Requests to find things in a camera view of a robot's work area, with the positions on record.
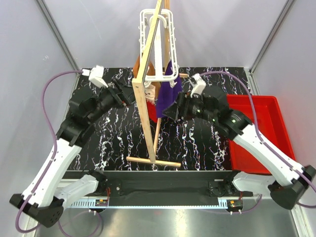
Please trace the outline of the purple sock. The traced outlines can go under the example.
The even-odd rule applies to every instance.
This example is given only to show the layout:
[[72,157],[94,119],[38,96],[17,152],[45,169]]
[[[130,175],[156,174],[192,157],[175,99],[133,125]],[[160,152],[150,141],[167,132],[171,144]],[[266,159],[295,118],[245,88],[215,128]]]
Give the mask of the purple sock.
[[156,116],[162,118],[163,110],[167,109],[178,97],[178,93],[182,92],[182,80],[178,75],[175,80],[175,86],[171,87],[169,81],[161,83],[157,102],[156,102]]

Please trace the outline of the pink patterned sock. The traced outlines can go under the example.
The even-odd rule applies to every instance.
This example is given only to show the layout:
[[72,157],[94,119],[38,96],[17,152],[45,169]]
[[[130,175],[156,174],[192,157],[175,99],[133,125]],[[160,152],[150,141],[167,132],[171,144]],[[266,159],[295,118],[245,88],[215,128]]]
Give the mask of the pink patterned sock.
[[149,118],[155,123],[157,123],[158,121],[155,102],[158,98],[159,90],[159,82],[152,82],[148,87],[145,88],[145,98],[147,103],[148,115]]

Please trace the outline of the orange brown sock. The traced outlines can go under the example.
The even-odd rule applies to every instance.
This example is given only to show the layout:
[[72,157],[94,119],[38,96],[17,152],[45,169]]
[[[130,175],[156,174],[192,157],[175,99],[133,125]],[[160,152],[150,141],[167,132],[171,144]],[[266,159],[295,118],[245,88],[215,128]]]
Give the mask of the orange brown sock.
[[[139,72],[139,68],[140,68],[140,61],[141,61],[141,56],[139,55],[138,58],[136,59],[136,62],[133,66],[133,76],[134,78],[132,79],[132,85],[134,85],[134,83],[137,81],[137,75],[138,75],[138,72]],[[148,62],[146,68],[145,68],[145,72],[144,72],[144,75],[146,76],[154,76],[156,73],[155,73],[155,69],[154,69],[154,66],[152,64],[151,61]]]

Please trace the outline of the wooden hanger stand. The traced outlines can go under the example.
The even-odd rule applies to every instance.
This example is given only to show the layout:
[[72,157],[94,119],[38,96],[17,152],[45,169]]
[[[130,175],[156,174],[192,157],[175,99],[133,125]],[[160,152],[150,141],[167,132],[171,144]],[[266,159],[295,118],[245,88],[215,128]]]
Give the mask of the wooden hanger stand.
[[132,86],[149,157],[127,157],[129,162],[181,166],[178,162],[156,158],[161,119],[157,120],[155,135],[152,135],[148,110],[150,100],[145,94],[145,89],[152,82],[168,82],[170,87],[174,87],[177,77],[187,77],[187,74],[179,73],[174,30],[173,13],[168,0],[158,0],[154,9],[144,9],[139,14],[139,69]]

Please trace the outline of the white plastic clip hanger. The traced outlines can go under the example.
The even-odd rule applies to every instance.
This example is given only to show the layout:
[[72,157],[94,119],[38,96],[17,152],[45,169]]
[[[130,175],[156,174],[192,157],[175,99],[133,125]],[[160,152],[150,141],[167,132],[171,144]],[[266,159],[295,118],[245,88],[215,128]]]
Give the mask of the white plastic clip hanger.
[[[154,9],[143,9],[139,16],[139,29],[140,29],[140,52],[145,52],[145,46],[147,41],[150,41],[150,46],[154,47],[154,63],[155,63],[155,74],[153,76],[145,76],[144,84],[148,87],[152,82],[168,82],[171,88],[174,88],[178,82],[176,79],[179,76],[179,65],[177,60],[176,52],[176,38],[175,38],[175,27],[173,21],[173,13],[168,9],[162,9],[158,14],[158,22],[156,24],[157,31],[154,37],[149,37],[149,31],[146,29],[151,26],[154,22]],[[168,49],[166,53],[167,61],[171,63],[172,74],[165,75],[166,70],[163,69],[163,55],[162,55],[162,35],[161,27],[164,27],[166,32],[164,35],[168,38],[165,48]]]

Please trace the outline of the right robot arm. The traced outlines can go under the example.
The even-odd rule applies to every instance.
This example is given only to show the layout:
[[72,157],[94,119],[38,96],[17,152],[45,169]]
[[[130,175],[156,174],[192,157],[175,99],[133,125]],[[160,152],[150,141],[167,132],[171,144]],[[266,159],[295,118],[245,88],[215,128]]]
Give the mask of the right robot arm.
[[220,135],[244,148],[270,172],[269,175],[234,172],[224,183],[228,195],[239,192],[269,195],[279,206],[291,210],[308,188],[316,188],[315,168],[302,166],[271,143],[259,131],[256,119],[230,108],[221,88],[195,86],[189,92],[180,92],[162,113],[173,120],[199,118],[213,124]]

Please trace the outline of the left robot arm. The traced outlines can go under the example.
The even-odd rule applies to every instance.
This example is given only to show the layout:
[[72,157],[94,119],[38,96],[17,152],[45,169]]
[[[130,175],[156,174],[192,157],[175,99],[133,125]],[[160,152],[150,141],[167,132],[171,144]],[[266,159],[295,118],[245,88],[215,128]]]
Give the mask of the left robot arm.
[[54,145],[40,171],[21,194],[13,194],[10,203],[47,228],[55,225],[71,204],[94,194],[102,195],[107,178],[100,171],[89,171],[77,181],[58,190],[58,184],[70,163],[80,153],[95,131],[94,124],[110,109],[120,109],[135,101],[133,88],[113,79],[97,94],[89,87],[74,92],[69,100],[69,113],[53,134]]

